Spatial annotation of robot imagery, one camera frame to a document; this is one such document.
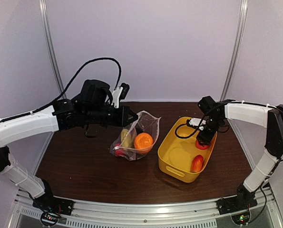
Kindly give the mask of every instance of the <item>white panel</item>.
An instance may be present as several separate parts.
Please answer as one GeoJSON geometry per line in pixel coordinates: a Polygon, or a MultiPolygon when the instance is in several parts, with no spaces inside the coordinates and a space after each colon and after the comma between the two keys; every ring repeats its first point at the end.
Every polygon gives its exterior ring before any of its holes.
{"type": "MultiPolygon", "coordinates": [[[[237,30],[240,0],[49,0],[47,9],[64,84],[87,60],[114,57],[127,100],[218,100],[237,30]]],[[[67,96],[87,78],[117,78],[113,62],[86,67],[67,96]]]]}
{"type": "MultiPolygon", "coordinates": [[[[283,104],[283,0],[248,2],[248,17],[228,98],[283,104]]],[[[237,122],[256,162],[262,155],[266,130],[237,122]]],[[[270,183],[283,217],[283,163],[270,183]]]]}
{"type": "MultiPolygon", "coordinates": [[[[48,57],[38,0],[0,0],[0,117],[35,109],[58,94],[48,57]]],[[[9,145],[34,171],[48,134],[9,145]]],[[[0,175],[0,228],[5,227],[17,188],[0,175]]]]}

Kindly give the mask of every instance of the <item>bin handle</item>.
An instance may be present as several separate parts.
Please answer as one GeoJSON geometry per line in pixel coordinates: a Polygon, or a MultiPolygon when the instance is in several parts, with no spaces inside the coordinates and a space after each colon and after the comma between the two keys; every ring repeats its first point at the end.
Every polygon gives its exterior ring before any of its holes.
{"type": "Polygon", "coordinates": [[[168,170],[169,172],[174,173],[174,174],[176,174],[177,176],[180,176],[180,177],[184,177],[185,176],[184,173],[182,173],[182,172],[180,172],[178,170],[175,170],[175,169],[171,168],[170,166],[166,166],[166,170],[168,170]]]}

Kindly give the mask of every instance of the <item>zip tie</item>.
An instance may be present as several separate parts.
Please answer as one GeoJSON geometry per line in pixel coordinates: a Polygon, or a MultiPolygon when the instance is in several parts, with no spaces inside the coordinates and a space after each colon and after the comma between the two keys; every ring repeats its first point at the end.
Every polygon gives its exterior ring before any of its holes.
{"type": "Polygon", "coordinates": [[[271,177],[271,175],[268,175],[268,174],[264,173],[262,170],[260,170],[259,167],[256,166],[256,169],[257,169],[258,171],[260,171],[261,174],[263,174],[264,176],[266,176],[266,177],[271,177]]]}
{"type": "Polygon", "coordinates": [[[26,178],[22,181],[20,181],[19,183],[16,183],[16,186],[18,186],[19,184],[23,183],[24,181],[26,181],[28,179],[28,171],[26,169],[26,178]]]}

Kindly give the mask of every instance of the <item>transparent bag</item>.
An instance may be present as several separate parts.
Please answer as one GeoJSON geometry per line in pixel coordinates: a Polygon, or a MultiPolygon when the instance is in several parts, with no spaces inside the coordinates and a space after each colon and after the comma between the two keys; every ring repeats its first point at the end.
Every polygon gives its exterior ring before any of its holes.
{"type": "Polygon", "coordinates": [[[159,136],[160,117],[146,111],[137,113],[138,120],[124,127],[120,136],[110,146],[110,153],[134,161],[145,157],[153,148],[159,136]],[[142,147],[142,142],[151,145],[142,147]]]}

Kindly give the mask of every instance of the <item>toy fruit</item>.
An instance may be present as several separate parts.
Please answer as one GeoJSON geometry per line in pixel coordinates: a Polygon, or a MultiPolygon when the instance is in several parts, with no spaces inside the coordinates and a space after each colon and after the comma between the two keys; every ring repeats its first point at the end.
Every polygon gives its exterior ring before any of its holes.
{"type": "Polygon", "coordinates": [[[122,148],[119,148],[119,149],[115,150],[115,156],[116,156],[116,157],[123,157],[124,155],[125,155],[125,154],[124,154],[124,151],[123,151],[122,148]]]}
{"type": "Polygon", "coordinates": [[[202,155],[196,156],[191,164],[191,172],[200,172],[202,170],[204,158],[202,155]]]}
{"type": "Polygon", "coordinates": [[[209,145],[201,145],[198,140],[196,140],[195,145],[196,145],[196,147],[197,147],[198,149],[200,149],[200,150],[206,150],[206,149],[209,148],[209,145]]]}
{"type": "Polygon", "coordinates": [[[139,153],[148,153],[153,147],[154,140],[148,133],[140,133],[134,140],[135,149],[139,153]]]}
{"type": "Polygon", "coordinates": [[[132,129],[131,132],[128,131],[128,129],[123,129],[120,134],[120,139],[122,143],[122,147],[128,147],[133,148],[134,145],[134,139],[136,137],[136,129],[132,129]]]}

